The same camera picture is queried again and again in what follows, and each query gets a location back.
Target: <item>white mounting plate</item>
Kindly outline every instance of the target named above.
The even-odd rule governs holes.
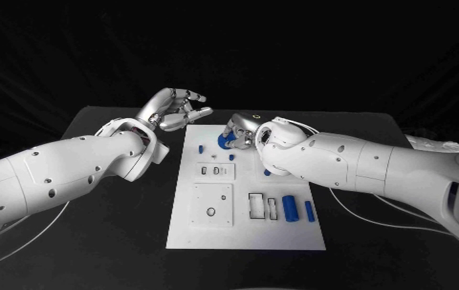
[[[192,227],[232,227],[232,184],[192,185]]]
[[[189,125],[182,153],[169,249],[252,249],[252,250],[326,250],[324,237],[315,212],[310,183],[292,175],[265,177],[264,165],[255,149],[222,149],[218,138],[225,125]],[[196,178],[197,163],[233,163],[235,180],[210,181]],[[195,184],[232,184],[232,227],[190,226]],[[249,193],[264,194],[265,219],[249,218]],[[300,221],[287,222],[282,196],[295,196]],[[278,220],[269,219],[268,199],[275,198]],[[308,221],[305,201],[311,201],[315,222]]]

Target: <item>black table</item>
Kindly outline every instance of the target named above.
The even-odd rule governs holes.
[[[84,108],[64,139],[92,135],[113,118],[134,117],[137,112],[136,108]],[[281,116],[320,131],[410,147],[387,114],[246,112],[268,118]],[[233,113],[216,110],[196,123],[223,125]],[[315,184],[311,191],[327,251],[167,250],[185,132],[157,131],[172,150],[140,180],[107,178],[87,196],[71,202],[44,236],[0,263],[2,289],[459,288],[458,240],[364,222],[341,208],[328,189]],[[438,227],[370,194],[336,193],[350,209],[373,220]],[[21,246],[61,209],[33,215],[8,234],[9,242]]]

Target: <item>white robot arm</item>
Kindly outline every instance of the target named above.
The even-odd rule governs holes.
[[[222,134],[226,141],[219,139],[222,148],[255,145],[274,174],[399,200],[459,237],[459,154],[405,149],[314,129],[318,134],[308,137],[292,121],[277,117],[256,123],[258,119],[233,115]]]
[[[0,227],[85,195],[104,177],[134,181],[170,150],[156,128],[174,131],[213,112],[193,110],[190,100],[205,102],[206,97],[164,88],[136,118],[113,120],[95,136],[48,143],[2,159]]]

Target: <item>black backdrop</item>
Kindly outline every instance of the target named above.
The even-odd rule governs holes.
[[[0,155],[163,87],[458,136],[458,0],[0,0]]]

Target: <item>blue object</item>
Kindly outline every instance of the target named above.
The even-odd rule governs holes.
[[[311,202],[304,202],[305,206],[307,206],[307,213],[308,213],[308,219],[310,219],[310,222],[314,222],[315,221],[315,218],[314,218],[314,211],[313,211],[313,205],[311,205]]]
[[[221,134],[221,136],[219,136],[219,147],[221,147],[222,149],[232,149],[231,147],[226,147],[226,146],[225,146],[225,143],[229,142],[229,141],[232,141],[233,139],[236,139],[236,136],[235,136],[235,134],[232,133],[232,131],[231,131],[231,133],[229,133],[229,135],[228,135],[228,138],[225,138],[225,137],[223,137],[223,134]]]
[[[292,195],[287,195],[282,197],[282,205],[284,205],[285,220],[288,222],[300,221],[295,197]]]

